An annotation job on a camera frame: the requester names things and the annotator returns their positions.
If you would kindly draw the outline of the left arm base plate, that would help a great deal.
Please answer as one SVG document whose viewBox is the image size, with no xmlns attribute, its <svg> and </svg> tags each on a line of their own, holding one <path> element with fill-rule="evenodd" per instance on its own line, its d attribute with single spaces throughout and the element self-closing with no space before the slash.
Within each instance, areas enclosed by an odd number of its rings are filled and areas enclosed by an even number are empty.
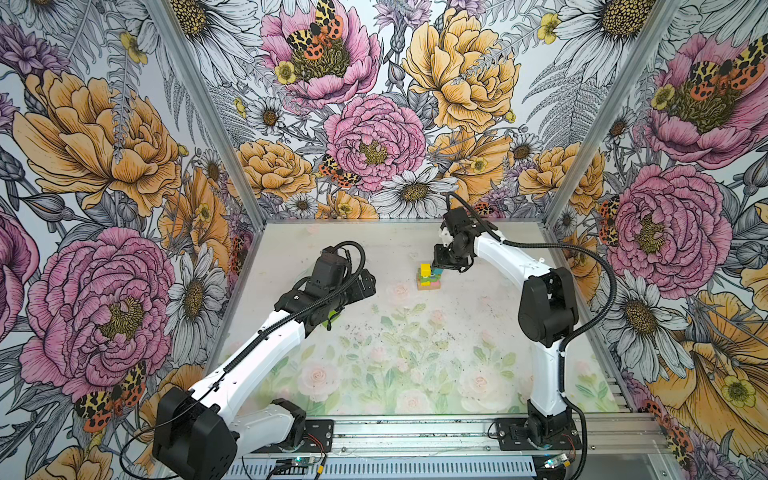
<svg viewBox="0 0 768 480">
<path fill-rule="evenodd" d="M 291 453 L 328 453 L 332 449 L 334 427 L 333 420 L 301 420 L 290 428 L 279 448 Z"/>
</svg>

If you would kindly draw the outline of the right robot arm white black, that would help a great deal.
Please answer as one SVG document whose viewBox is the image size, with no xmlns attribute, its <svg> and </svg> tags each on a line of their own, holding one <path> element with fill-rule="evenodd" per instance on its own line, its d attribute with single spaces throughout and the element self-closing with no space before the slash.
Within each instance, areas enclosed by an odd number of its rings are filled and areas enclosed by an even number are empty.
<svg viewBox="0 0 768 480">
<path fill-rule="evenodd" d="M 563 345 L 579 322 L 571 273 L 527 252 L 549 249 L 549 244 L 509 240 L 464 208 L 443 215 L 440 238 L 434 246 L 435 267 L 464 272 L 479 258 L 520 289 L 518 324 L 531 342 L 533 367 L 527 439 L 539 448 L 552 445 L 573 429 L 573 408 L 566 401 Z"/>
</svg>

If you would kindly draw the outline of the small yellow cube block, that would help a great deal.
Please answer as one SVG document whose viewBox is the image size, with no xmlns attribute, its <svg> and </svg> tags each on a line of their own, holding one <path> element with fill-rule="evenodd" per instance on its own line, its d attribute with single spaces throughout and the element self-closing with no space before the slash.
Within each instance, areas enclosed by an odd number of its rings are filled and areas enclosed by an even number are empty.
<svg viewBox="0 0 768 480">
<path fill-rule="evenodd" d="M 421 278 L 428 278 L 432 276 L 432 268 L 429 263 L 422 263 L 420 265 L 419 275 Z"/>
</svg>

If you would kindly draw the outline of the lime green block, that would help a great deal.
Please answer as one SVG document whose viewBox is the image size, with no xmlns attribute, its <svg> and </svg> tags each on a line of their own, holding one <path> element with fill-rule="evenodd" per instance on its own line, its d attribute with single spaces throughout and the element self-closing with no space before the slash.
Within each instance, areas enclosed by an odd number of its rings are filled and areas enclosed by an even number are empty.
<svg viewBox="0 0 768 480">
<path fill-rule="evenodd" d="M 329 313 L 328 319 L 324 322 L 325 328 L 330 331 L 332 329 L 333 322 L 336 320 L 336 318 L 340 315 L 337 311 L 331 311 Z"/>
</svg>

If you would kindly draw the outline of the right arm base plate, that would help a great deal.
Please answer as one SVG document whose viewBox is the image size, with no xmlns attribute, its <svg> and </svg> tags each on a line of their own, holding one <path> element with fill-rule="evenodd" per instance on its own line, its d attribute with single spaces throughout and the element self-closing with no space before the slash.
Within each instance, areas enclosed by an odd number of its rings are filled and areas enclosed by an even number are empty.
<svg viewBox="0 0 768 480">
<path fill-rule="evenodd" d="M 575 451 L 582 447 L 582 436 L 573 421 L 565 426 L 533 417 L 506 417 L 495 419 L 493 429 L 502 451 Z"/>
</svg>

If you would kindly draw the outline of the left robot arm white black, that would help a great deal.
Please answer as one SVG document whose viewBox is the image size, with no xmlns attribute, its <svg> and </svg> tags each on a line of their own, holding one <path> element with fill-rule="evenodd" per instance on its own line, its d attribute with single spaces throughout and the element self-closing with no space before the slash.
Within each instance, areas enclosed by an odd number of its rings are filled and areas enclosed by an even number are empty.
<svg viewBox="0 0 768 480">
<path fill-rule="evenodd" d="M 221 479 L 234 461 L 254 451 L 295 451 L 307 438 L 306 411 L 279 398 L 252 421 L 236 417 L 273 368 L 316 328 L 331 327 L 345 307 L 372 297 L 376 279 L 366 253 L 347 240 L 322 250 L 311 274 L 275 303 L 257 332 L 221 366 L 188 389 L 160 399 L 152 455 L 181 479 Z"/>
</svg>

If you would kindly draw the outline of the natural wood block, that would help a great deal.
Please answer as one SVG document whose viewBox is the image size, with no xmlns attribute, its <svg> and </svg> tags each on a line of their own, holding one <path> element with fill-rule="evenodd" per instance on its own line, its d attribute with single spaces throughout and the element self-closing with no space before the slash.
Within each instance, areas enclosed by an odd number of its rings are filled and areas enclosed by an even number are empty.
<svg viewBox="0 0 768 480">
<path fill-rule="evenodd" d="M 417 284 L 417 288 L 418 288 L 420 291 L 438 290 L 438 289 L 440 289 L 440 288 L 441 288 L 441 282 L 440 282 L 440 281 L 436 281 L 436 282 L 424 282 L 424 283 L 422 283 L 422 282 L 419 282 L 419 283 Z"/>
</svg>

